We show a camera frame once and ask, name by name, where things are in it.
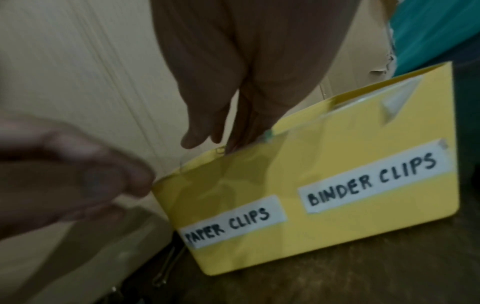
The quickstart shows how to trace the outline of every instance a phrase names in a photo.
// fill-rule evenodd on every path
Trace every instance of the yellow container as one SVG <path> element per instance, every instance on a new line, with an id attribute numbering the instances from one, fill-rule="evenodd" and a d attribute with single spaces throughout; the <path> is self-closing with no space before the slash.
<path id="1" fill-rule="evenodd" d="M 209 275 L 454 214 L 452 68 L 420 70 L 281 119 L 275 136 L 209 151 L 153 192 Z"/>

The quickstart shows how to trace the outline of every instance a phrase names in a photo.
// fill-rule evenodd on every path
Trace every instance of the dark brown surface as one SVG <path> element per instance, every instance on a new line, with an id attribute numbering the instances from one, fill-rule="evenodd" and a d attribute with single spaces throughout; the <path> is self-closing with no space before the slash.
<path id="1" fill-rule="evenodd" d="M 480 201 L 454 217 L 259 266 L 206 276 L 190 254 L 151 288 L 162 252 L 125 286 L 153 303 L 480 303 Z"/>

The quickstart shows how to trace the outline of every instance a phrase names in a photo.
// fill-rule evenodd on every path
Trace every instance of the black lettering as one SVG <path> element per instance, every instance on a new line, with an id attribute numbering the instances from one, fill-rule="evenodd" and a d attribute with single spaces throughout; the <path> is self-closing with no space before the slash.
<path id="1" fill-rule="evenodd" d="M 194 241 L 194 242 L 200 242 L 200 238 L 198 235 L 195 234 L 195 232 L 191 232 L 191 239 Z"/>
<path id="2" fill-rule="evenodd" d="M 205 232 L 205 235 L 206 235 L 208 238 L 213 238 L 213 237 L 215 237 L 215 236 L 212 234 L 212 228 L 211 228 L 210 226 L 204 227 L 204 228 L 203 228 L 203 231 Z"/>
<path id="3" fill-rule="evenodd" d="M 416 157 L 410 161 L 411 172 L 415 175 L 417 173 L 417 167 L 422 163 L 422 159 Z"/>
<path id="4" fill-rule="evenodd" d="M 238 216 L 236 217 L 236 221 L 240 225 L 240 227 L 245 227 L 247 225 L 247 224 L 244 224 Z"/>
<path id="5" fill-rule="evenodd" d="M 186 239 L 188 240 L 188 242 L 191 244 L 192 243 L 192 239 L 190 238 L 190 234 L 185 234 L 185 237 Z"/>
<path id="6" fill-rule="evenodd" d="M 228 220 L 228 224 L 230 225 L 230 227 L 232 227 L 233 229 L 240 228 L 239 226 L 234 226 L 234 222 L 235 222 L 234 218 L 231 218 L 231 219 Z"/>
<path id="7" fill-rule="evenodd" d="M 389 172 L 389 171 L 388 171 L 387 169 L 382 169 L 382 171 L 380 171 L 380 181 L 381 181 L 382 183 L 386 183 L 386 182 L 389 181 L 388 178 L 384 178 L 384 175 L 385 175 L 386 173 L 388 173 L 388 172 Z"/>
<path id="8" fill-rule="evenodd" d="M 309 194 L 308 196 L 308 201 L 310 202 L 310 205 L 316 206 L 320 203 L 319 199 L 314 195 L 314 194 Z"/>
<path id="9" fill-rule="evenodd" d="M 246 222 L 248 223 L 248 225 L 250 225 L 251 223 L 250 223 L 249 217 L 248 217 L 246 214 L 244 214 L 243 217 L 245 218 L 245 220 L 246 220 Z"/>
<path id="10" fill-rule="evenodd" d="M 428 169 L 428 170 L 432 169 L 432 168 L 435 167 L 435 165 L 437 164 L 437 161 L 432 158 L 432 154 L 431 154 L 431 153 L 425 154 L 425 157 L 423 158 L 423 160 L 430 163 L 430 165 L 428 165 L 427 167 L 425 167 L 425 168 Z"/>
<path id="11" fill-rule="evenodd" d="M 203 236 L 204 231 L 203 230 L 197 229 L 197 230 L 195 230 L 195 232 L 198 233 L 198 235 L 200 236 L 201 239 L 204 239 L 204 236 Z"/>
<path id="12" fill-rule="evenodd" d="M 361 187 L 365 190 L 368 187 L 372 187 L 372 184 L 370 184 L 370 176 L 368 175 L 362 175 L 361 177 L 358 178 L 358 180 L 361 183 Z"/>
<path id="13" fill-rule="evenodd" d="M 326 201 L 325 201 L 324 195 L 322 194 L 321 191 L 318 193 L 318 195 L 320 196 L 321 202 L 325 203 Z"/>
<path id="14" fill-rule="evenodd" d="M 395 167 L 392 167 L 392 168 L 391 168 L 391 172 L 393 173 L 393 178 L 394 178 L 394 179 L 399 179 L 399 178 L 402 177 L 401 175 L 399 175 L 399 174 L 397 173 L 397 169 L 396 169 Z"/>
<path id="15" fill-rule="evenodd" d="M 323 194 L 325 195 L 326 201 L 329 201 L 330 199 L 335 199 L 335 191 L 333 187 L 329 188 L 330 191 L 324 190 Z"/>
<path id="16" fill-rule="evenodd" d="M 338 193 L 338 198 L 343 198 L 349 192 L 347 187 L 343 185 L 338 185 L 337 187 L 335 187 L 335 189 L 336 189 L 336 192 Z"/>
<path id="17" fill-rule="evenodd" d="M 358 190 L 354 190 L 355 187 L 358 186 L 358 184 L 355 182 L 355 179 L 350 180 L 346 185 L 348 186 L 350 193 L 357 194 L 359 192 Z"/>
<path id="18" fill-rule="evenodd" d="M 264 215 L 264 217 L 261 217 L 261 218 L 260 218 L 261 220 L 268 220 L 268 219 L 269 219 L 270 213 L 268 213 L 268 212 L 265 210 L 265 208 L 260 208 L 260 209 L 258 210 L 258 212 L 259 212 L 260 214 Z"/>
<path id="19" fill-rule="evenodd" d="M 220 232 L 225 233 L 225 230 L 221 229 L 220 225 L 218 224 L 213 224 L 211 227 L 213 228 L 213 231 L 215 232 L 216 235 L 220 235 Z"/>
<path id="20" fill-rule="evenodd" d="M 258 213 L 255 210 L 252 210 L 248 213 L 250 215 L 251 221 L 256 223 L 257 220 L 255 218 L 257 217 Z"/>

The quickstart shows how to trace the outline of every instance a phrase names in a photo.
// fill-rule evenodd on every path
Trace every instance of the teal fabric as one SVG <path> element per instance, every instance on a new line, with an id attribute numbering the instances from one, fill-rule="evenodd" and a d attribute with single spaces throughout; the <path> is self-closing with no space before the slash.
<path id="1" fill-rule="evenodd" d="M 390 26 L 401 75 L 479 33 L 480 0 L 404 0 Z"/>

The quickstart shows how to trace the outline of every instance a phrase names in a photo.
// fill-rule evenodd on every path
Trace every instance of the paper label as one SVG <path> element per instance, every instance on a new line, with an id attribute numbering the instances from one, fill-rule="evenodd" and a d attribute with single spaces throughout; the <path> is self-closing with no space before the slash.
<path id="1" fill-rule="evenodd" d="M 188 246 L 202 248 L 286 220 L 279 199 L 272 195 L 183 227 L 179 233 Z"/>
<path id="2" fill-rule="evenodd" d="M 337 208 L 434 177 L 454 168 L 447 145 L 436 140 L 298 189 L 307 213 Z"/>

